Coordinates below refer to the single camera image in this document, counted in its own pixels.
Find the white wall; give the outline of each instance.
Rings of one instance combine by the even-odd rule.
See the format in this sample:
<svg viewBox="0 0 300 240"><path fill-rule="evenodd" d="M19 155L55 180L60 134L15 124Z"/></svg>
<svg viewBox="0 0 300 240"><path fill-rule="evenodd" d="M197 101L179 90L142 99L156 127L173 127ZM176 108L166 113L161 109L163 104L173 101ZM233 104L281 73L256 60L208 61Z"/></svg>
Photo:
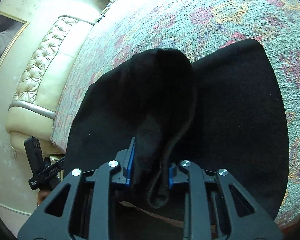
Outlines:
<svg viewBox="0 0 300 240"><path fill-rule="evenodd" d="M15 235L29 218L29 215L21 214L0 206L0 218L6 227Z"/></svg>
<svg viewBox="0 0 300 240"><path fill-rule="evenodd" d="M106 0L2 0L0 10L29 21L0 68L0 203L32 213L35 191L28 185L32 173L25 155L11 157L10 138L4 123L8 106L27 62L42 38L60 15L94 21L107 5Z"/></svg>

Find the metal screw head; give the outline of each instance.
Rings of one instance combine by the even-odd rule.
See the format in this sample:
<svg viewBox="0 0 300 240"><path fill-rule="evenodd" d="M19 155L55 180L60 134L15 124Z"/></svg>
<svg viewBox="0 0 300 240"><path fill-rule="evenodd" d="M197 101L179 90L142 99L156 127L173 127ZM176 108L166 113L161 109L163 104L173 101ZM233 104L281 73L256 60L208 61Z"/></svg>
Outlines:
<svg viewBox="0 0 300 240"><path fill-rule="evenodd" d="M221 176L226 176L228 174L228 171L226 169L220 169L218 171L218 173L221 175Z"/></svg>
<svg viewBox="0 0 300 240"><path fill-rule="evenodd" d="M183 166L183 167L189 167L190 164L191 164L191 161L188 161L188 160L183 160L181 162L181 166Z"/></svg>
<svg viewBox="0 0 300 240"><path fill-rule="evenodd" d="M74 170L71 172L71 174L72 174L73 176L79 176L79 175L81 174L81 170L79 170L79 169L74 169Z"/></svg>
<svg viewBox="0 0 300 240"><path fill-rule="evenodd" d="M118 162L117 161L109 161L109 163L108 163L108 165L110 166L110 167L116 167L116 166L118 166Z"/></svg>

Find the person's hand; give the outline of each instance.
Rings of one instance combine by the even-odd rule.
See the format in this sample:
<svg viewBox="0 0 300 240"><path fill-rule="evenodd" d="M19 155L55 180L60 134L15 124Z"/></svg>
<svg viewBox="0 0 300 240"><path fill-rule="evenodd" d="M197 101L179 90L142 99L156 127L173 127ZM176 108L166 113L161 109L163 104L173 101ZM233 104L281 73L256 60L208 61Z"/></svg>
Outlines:
<svg viewBox="0 0 300 240"><path fill-rule="evenodd" d="M51 193L50 190L46 190L46 189L40 190L36 195L37 205L40 206L42 201L44 201L50 193Z"/></svg>

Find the gold picture frame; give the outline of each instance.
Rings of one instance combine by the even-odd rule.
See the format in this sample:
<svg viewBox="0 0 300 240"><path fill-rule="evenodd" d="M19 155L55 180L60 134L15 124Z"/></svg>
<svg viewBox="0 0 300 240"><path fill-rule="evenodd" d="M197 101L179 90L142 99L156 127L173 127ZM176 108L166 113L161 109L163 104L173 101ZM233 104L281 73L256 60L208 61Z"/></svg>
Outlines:
<svg viewBox="0 0 300 240"><path fill-rule="evenodd" d="M28 24L27 21L0 11L0 67L13 43Z"/></svg>

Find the black cloth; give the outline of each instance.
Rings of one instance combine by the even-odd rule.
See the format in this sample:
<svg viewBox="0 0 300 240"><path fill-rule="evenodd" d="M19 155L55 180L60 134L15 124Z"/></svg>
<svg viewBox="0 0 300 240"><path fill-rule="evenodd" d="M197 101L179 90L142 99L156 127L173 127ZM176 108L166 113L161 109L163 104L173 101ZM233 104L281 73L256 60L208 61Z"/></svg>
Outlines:
<svg viewBox="0 0 300 240"><path fill-rule="evenodd" d="M71 126L65 174L98 168L132 137L129 201L136 206L183 220L183 196L169 195L166 174L168 163L189 159L228 169L276 217L288 179L288 131L275 74L257 41L231 44L192 66L178 50L152 49L104 74Z"/></svg>

